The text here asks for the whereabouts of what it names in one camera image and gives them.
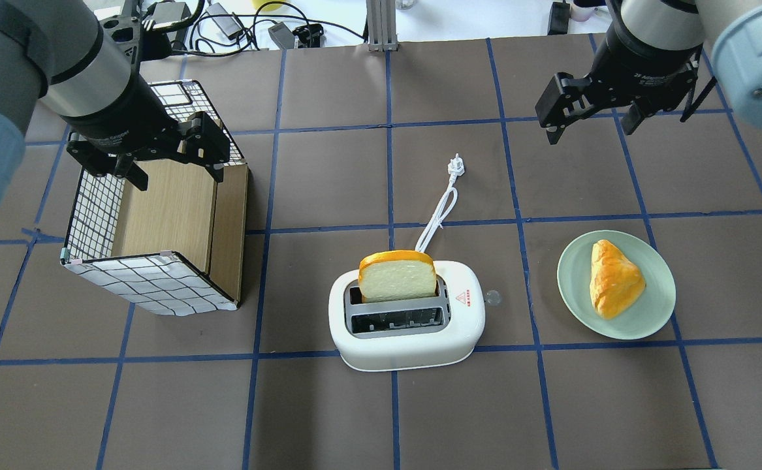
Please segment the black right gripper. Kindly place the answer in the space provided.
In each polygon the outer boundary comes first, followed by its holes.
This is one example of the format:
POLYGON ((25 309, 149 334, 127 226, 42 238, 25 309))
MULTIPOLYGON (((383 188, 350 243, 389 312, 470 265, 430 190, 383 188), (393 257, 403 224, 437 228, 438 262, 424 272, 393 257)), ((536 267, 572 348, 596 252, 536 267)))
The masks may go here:
POLYGON ((688 50, 661 50, 631 33, 609 29, 597 42, 592 68, 585 77, 557 72, 535 104, 540 127, 550 145, 565 129, 601 110, 629 105, 620 120, 626 136, 660 110, 691 104, 698 81, 703 45, 688 50))

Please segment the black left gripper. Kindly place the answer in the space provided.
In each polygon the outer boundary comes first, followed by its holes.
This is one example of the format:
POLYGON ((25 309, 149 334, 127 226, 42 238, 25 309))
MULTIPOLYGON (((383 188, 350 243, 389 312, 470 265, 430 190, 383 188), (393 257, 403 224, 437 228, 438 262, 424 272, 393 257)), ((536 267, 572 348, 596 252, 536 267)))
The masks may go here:
POLYGON ((202 167, 217 183, 225 179, 230 140, 222 126, 204 111, 178 124, 147 84, 129 84, 109 107, 65 120, 84 137, 67 142, 67 151, 94 178, 113 176, 147 191, 148 174, 134 159, 171 159, 202 167))

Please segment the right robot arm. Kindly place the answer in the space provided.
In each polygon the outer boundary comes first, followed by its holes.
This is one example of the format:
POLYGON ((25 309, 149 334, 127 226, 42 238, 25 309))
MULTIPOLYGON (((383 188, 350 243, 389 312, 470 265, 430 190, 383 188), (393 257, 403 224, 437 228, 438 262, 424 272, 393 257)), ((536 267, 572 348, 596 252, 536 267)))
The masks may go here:
POLYGON ((623 131, 720 84, 733 110, 762 130, 762 1, 607 1, 611 26, 586 76, 557 72, 535 105, 556 145, 577 120, 625 106, 623 131))

